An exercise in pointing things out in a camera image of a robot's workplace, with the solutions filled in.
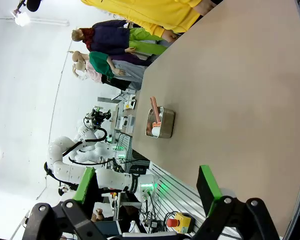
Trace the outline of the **person's right hand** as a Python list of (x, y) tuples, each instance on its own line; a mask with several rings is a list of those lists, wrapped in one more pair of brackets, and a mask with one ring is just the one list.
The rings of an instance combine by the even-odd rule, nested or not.
[(179, 35), (174, 33), (172, 30), (164, 30), (161, 38), (169, 43), (173, 43), (179, 38)]

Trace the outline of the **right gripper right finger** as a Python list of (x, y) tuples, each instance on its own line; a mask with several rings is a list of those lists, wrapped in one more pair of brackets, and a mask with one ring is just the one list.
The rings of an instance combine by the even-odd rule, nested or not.
[(198, 170), (196, 188), (206, 219), (195, 233), (196, 240), (217, 240), (224, 228), (235, 228), (242, 240), (278, 240), (270, 213), (260, 198), (241, 202), (223, 195), (208, 165)]

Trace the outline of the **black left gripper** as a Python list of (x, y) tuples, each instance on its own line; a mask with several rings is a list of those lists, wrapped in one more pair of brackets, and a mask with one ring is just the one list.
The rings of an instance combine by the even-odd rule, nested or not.
[(94, 127), (100, 127), (104, 120), (109, 120), (111, 118), (111, 111), (102, 112), (100, 110), (92, 110), (91, 113), (91, 123)]

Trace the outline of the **person's left hand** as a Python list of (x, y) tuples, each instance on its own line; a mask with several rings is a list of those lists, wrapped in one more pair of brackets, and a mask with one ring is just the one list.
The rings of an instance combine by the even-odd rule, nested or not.
[(201, 0), (196, 6), (193, 7), (193, 9), (201, 16), (205, 16), (216, 6), (217, 5), (211, 0)]

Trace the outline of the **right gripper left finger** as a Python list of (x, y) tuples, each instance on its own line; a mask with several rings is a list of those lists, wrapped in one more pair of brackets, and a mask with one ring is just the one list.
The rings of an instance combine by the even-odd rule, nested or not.
[(105, 240), (107, 237), (91, 221), (94, 205), (101, 197), (96, 171), (86, 168), (73, 198), (54, 207), (43, 202), (34, 205), (22, 238), (59, 240), (63, 233), (69, 233), (80, 240)]

